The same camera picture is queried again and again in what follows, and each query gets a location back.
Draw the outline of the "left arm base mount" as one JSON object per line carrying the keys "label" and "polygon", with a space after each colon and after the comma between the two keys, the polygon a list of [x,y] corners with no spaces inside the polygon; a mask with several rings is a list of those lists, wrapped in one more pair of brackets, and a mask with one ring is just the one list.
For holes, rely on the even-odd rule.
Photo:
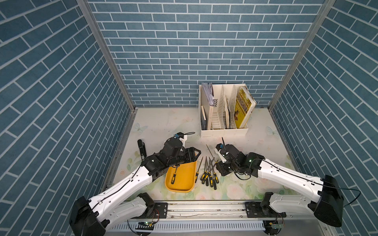
{"label": "left arm base mount", "polygon": [[131,201],[122,202],[110,211],[109,220],[121,222],[129,219],[165,219],[168,202],[154,201],[149,194],[141,193]]}

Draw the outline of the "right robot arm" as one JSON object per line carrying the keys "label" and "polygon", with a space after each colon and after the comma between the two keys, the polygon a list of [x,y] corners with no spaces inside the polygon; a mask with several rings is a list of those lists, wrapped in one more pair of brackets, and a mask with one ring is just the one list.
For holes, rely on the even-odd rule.
{"label": "right robot arm", "polygon": [[297,192],[297,195],[266,192],[258,207],[261,215],[313,215],[317,220],[332,227],[342,226],[344,197],[337,180],[332,176],[320,178],[299,173],[260,154],[243,154],[230,144],[217,144],[215,153],[220,158],[216,168],[223,177],[230,173],[246,175],[269,180]]}

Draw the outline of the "file tool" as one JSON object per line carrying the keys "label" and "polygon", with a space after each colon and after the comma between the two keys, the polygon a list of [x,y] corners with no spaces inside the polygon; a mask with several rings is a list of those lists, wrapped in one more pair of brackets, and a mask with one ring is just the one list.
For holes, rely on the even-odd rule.
{"label": "file tool", "polygon": [[211,160],[209,159],[208,161],[208,174],[209,174],[209,177],[208,177],[208,180],[209,180],[209,184],[210,184],[210,187],[213,188],[214,186],[214,182],[213,182],[213,176],[212,176],[212,165],[211,165]]}
{"label": "file tool", "polygon": [[212,177],[213,177],[213,189],[216,190],[217,189],[217,183],[216,183],[216,176],[215,176],[213,161],[211,161],[211,170],[212,170]]}
{"label": "file tool", "polygon": [[[214,157],[213,154],[211,153],[209,146],[208,146],[208,145],[206,145],[206,146],[207,146],[207,148],[208,148],[208,150],[209,150],[209,153],[210,153],[210,155],[211,155],[211,157],[212,157],[212,161],[213,161],[213,164],[214,164],[214,170],[215,170],[215,167],[216,167],[216,163],[217,163],[217,162],[216,162],[216,160],[215,160],[215,157]],[[220,182],[219,182],[219,178],[218,178],[216,172],[215,172],[215,176],[216,176],[216,183],[219,184]]]}
{"label": "file tool", "polygon": [[207,178],[206,178],[206,182],[205,182],[205,184],[207,185],[207,186],[210,186],[210,184],[209,184],[209,180],[208,180],[208,177],[209,177],[209,175],[207,176]]}
{"label": "file tool", "polygon": [[196,171],[196,173],[195,173],[195,183],[196,183],[197,180],[198,180],[199,170],[200,170],[200,167],[201,167],[202,161],[203,161],[203,157],[202,157],[202,159],[201,159],[201,161],[200,161],[200,163],[199,163],[199,165],[198,165],[198,167],[197,167],[197,171]]}
{"label": "file tool", "polygon": [[202,174],[202,176],[200,178],[202,184],[205,184],[206,178],[208,176],[208,160],[207,159],[208,158],[206,157],[205,158],[205,165],[204,165],[204,172],[203,172],[203,174]]}

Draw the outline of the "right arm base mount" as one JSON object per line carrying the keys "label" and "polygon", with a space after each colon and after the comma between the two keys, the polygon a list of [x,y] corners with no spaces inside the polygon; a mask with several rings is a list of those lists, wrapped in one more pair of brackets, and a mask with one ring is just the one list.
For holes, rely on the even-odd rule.
{"label": "right arm base mount", "polygon": [[262,200],[245,203],[248,218],[313,218],[308,208],[312,201],[303,195],[281,195],[266,192]]}

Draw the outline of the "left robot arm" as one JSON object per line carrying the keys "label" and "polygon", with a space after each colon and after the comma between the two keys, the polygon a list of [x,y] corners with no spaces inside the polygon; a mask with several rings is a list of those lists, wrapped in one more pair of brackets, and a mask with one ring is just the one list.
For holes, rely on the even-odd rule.
{"label": "left robot arm", "polygon": [[196,162],[201,151],[185,147],[187,136],[178,133],[165,141],[162,150],[142,159],[130,175],[99,193],[86,199],[80,197],[74,202],[69,225],[76,236],[103,236],[115,225],[129,219],[146,216],[154,212],[154,201],[147,193],[140,193],[135,199],[127,199],[143,187],[165,175],[170,167]]}

